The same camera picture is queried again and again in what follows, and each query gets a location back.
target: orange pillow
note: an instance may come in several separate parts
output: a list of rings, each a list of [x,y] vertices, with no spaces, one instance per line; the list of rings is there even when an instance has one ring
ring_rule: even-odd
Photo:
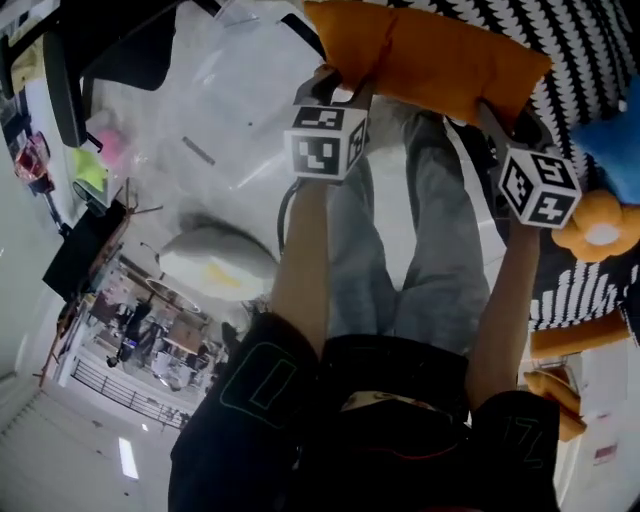
[[[418,9],[365,2],[305,2],[327,54],[353,90],[368,74],[377,92],[479,126],[487,100],[512,127],[551,59],[506,36]]]

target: black t-shirt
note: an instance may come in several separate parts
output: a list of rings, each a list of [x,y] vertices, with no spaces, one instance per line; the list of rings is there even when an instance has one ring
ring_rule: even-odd
[[[171,512],[557,511],[558,408],[526,392],[463,420],[466,360],[379,336],[320,363],[261,315],[172,452]]]

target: light gray pants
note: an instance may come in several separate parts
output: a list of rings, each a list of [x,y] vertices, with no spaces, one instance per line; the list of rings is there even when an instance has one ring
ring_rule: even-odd
[[[420,112],[402,131],[417,237],[404,286],[387,273],[362,158],[328,199],[329,336],[384,334],[465,355],[489,297],[475,213],[442,118]]]

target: black and white patterned blanket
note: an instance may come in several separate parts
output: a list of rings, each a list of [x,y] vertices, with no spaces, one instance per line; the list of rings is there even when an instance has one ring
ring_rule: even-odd
[[[577,148],[569,134],[577,124],[612,117],[637,73],[633,29],[619,3],[624,0],[369,1],[459,19],[549,55],[553,67],[536,85],[533,106],[583,184],[598,176],[591,156]],[[542,253],[531,330],[567,327],[620,308],[638,335],[640,282],[634,283],[640,245],[602,263],[585,264],[557,247],[545,230]]]

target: blue plush toy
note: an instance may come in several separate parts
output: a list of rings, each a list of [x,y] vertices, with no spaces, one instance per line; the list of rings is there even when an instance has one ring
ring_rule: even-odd
[[[640,204],[640,76],[631,79],[626,112],[576,126],[571,137],[604,169],[621,203]]]

